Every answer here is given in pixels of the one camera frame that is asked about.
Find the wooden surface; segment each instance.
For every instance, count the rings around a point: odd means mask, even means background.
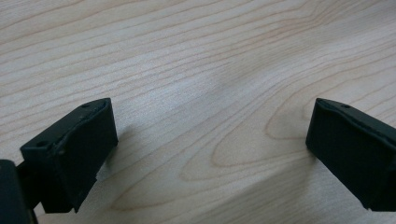
[[[120,144],[40,223],[395,223],[308,153],[316,97],[396,127],[396,1],[0,2],[0,157],[111,97]]]

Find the wood grain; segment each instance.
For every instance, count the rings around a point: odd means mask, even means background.
[[[0,156],[111,97],[120,144],[40,223],[395,223],[306,150],[317,97],[396,127],[396,2],[0,2]]]

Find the black plastic part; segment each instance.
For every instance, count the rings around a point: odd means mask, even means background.
[[[35,194],[46,213],[72,208],[77,212],[117,143],[111,101],[106,98],[79,106],[22,146],[25,165],[37,175]]]
[[[306,145],[373,211],[396,211],[396,130],[349,105],[317,99]]]
[[[6,160],[0,160],[0,223],[37,223],[33,209],[24,200],[17,168]]]

